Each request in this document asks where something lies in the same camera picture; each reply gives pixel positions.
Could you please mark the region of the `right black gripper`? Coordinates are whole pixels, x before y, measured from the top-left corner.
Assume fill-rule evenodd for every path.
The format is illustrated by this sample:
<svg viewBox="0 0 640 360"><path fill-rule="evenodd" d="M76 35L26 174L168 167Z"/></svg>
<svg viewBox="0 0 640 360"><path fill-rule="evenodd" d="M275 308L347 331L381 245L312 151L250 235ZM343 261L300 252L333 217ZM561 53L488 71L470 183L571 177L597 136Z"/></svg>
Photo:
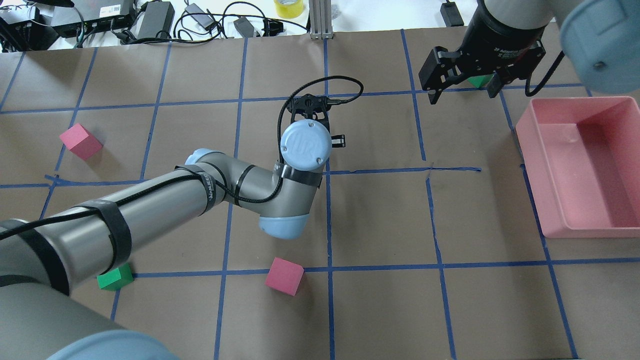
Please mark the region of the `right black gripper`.
<svg viewBox="0 0 640 360"><path fill-rule="evenodd" d="M493 75L486 84L490 99L510 82L530 78L546 54L541 43L544 29L512 27L489 10L475 10L457 50L434 47L418 73L429 104L436 105L445 89L471 76Z"/></svg>

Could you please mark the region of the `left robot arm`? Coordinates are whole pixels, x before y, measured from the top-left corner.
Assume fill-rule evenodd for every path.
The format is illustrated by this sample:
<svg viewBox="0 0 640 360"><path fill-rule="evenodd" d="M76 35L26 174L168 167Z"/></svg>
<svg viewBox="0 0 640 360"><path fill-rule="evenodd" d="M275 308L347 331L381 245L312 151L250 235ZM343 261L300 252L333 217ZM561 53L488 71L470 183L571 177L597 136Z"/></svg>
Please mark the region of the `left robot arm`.
<svg viewBox="0 0 640 360"><path fill-rule="evenodd" d="M347 99L290 96L278 116L272 170L206 148L173 171L55 216L1 223L3 360L174 360L162 342L101 316L70 294L133 253L227 202L277 239L306 227L332 148L328 111Z"/></svg>

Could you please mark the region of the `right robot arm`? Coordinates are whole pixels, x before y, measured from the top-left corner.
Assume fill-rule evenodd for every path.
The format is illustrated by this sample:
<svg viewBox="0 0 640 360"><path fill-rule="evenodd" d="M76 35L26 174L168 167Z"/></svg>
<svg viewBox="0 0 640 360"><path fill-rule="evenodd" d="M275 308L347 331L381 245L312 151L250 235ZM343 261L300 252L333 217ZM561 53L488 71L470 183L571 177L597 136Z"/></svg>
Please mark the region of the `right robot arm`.
<svg viewBox="0 0 640 360"><path fill-rule="evenodd" d="M546 55L543 35L558 27L560 53L533 88L531 77ZM637 0L479 0L455 50L436 46L418 79L436 104L441 93L471 77L491 76L494 98L514 80L533 97L568 59L591 91L626 94L640 86L640 3Z"/></svg>

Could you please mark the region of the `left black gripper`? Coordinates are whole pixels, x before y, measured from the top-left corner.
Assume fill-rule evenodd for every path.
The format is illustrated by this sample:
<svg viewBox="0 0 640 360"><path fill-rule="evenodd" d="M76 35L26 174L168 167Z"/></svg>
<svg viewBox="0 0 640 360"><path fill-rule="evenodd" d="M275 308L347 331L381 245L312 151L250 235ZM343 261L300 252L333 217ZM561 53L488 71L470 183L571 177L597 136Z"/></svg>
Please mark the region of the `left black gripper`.
<svg viewBox="0 0 640 360"><path fill-rule="evenodd" d="M329 110L333 106L341 105L341 100L331 99L326 95L305 94L295 96L292 100L292 123L295 116L317 121L330 131Z"/></svg>

